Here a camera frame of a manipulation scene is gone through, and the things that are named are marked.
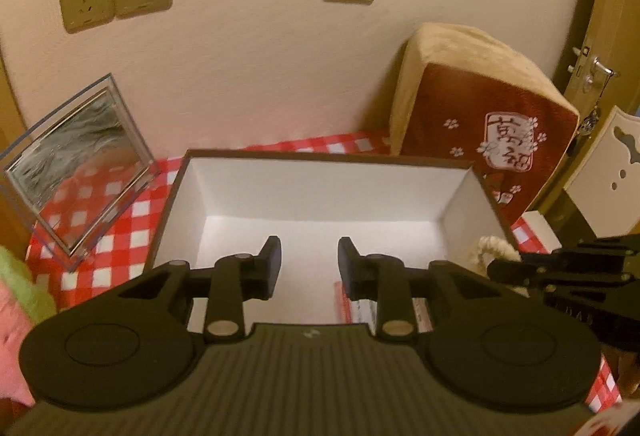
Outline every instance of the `white wall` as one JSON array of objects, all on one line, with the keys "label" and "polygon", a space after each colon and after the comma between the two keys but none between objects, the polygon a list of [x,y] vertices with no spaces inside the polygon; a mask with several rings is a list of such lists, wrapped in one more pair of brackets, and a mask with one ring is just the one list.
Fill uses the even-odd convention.
[{"label": "white wall", "polygon": [[398,51],[424,21],[485,29],[552,74],[575,0],[174,0],[69,35],[58,0],[0,0],[28,123],[113,72],[156,156],[385,123]]}]

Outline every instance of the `door handle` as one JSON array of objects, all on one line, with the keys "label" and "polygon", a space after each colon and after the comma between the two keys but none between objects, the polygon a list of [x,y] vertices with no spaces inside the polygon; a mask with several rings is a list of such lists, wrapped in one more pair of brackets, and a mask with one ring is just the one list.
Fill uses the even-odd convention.
[{"label": "door handle", "polygon": [[602,86],[603,89],[610,79],[620,76],[619,72],[605,66],[602,61],[600,61],[599,57],[594,57],[591,61],[589,73],[584,76],[582,91],[584,91],[585,93],[590,92],[591,89],[593,89],[593,82],[599,74],[603,74],[605,77],[604,84]]}]

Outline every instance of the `small box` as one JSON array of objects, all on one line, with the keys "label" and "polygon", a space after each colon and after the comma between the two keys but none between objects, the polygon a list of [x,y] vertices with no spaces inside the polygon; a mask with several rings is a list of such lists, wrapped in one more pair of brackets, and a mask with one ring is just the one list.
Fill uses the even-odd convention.
[{"label": "small box", "polygon": [[[334,285],[337,244],[382,253],[407,267],[448,259],[473,269],[481,236],[516,247],[484,181],[469,163],[414,157],[250,151],[188,151],[145,267],[173,259],[212,267],[230,254],[257,254],[268,236],[282,243],[273,298],[244,303],[254,322],[340,323]],[[202,329],[206,299],[190,329]]]}]

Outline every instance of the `white rope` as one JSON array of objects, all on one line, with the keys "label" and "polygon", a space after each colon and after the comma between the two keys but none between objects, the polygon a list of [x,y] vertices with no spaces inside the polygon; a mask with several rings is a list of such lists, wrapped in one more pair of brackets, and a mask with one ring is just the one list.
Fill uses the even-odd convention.
[{"label": "white rope", "polygon": [[[486,260],[485,256],[491,256],[491,260]],[[470,262],[476,266],[478,273],[486,276],[487,264],[498,258],[507,261],[522,260],[520,253],[504,239],[498,236],[482,236],[471,252]]]}]

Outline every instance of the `red fabric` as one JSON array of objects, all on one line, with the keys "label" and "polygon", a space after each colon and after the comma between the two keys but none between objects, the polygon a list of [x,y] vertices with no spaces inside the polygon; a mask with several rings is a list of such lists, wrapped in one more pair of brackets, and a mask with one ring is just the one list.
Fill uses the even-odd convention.
[{"label": "red fabric", "polygon": [[518,240],[519,251],[534,254],[548,254],[545,245],[538,239],[536,233],[529,227],[524,218],[518,218],[511,226],[511,230]]},{"label": "red fabric", "polygon": [[389,154],[385,130],[347,135],[329,135],[314,139],[291,140],[270,145],[250,145],[248,151],[298,151],[300,153],[377,153]]},{"label": "red fabric", "polygon": [[[135,164],[114,169],[83,167],[59,185],[40,215],[67,244],[75,244],[138,171]],[[47,239],[44,230],[40,231],[43,239]]]},{"label": "red fabric", "polygon": [[[100,239],[74,273],[64,272],[59,263],[51,257],[49,247],[43,246],[39,238],[32,236],[27,252],[27,264],[37,283],[47,286],[59,308],[67,308],[90,299],[101,292],[121,285],[142,273],[164,202],[174,182],[181,158],[160,160],[161,174],[150,188],[142,192],[134,205],[129,207]],[[99,179],[87,198],[65,196],[58,202],[47,205],[47,214],[66,217],[61,222],[70,226],[69,218],[74,212],[95,211],[104,205],[104,192],[110,183],[120,183],[122,174],[109,173],[110,179]],[[86,214],[86,221],[92,219]],[[76,225],[75,229],[84,228]]]},{"label": "red fabric", "polygon": [[622,397],[620,397],[620,391],[613,378],[611,368],[603,356],[600,362],[600,372],[585,403],[593,412],[600,412],[618,402],[622,402]]},{"label": "red fabric", "polygon": [[429,64],[401,154],[475,162],[513,223],[551,177],[577,120],[568,109],[530,91]]}]

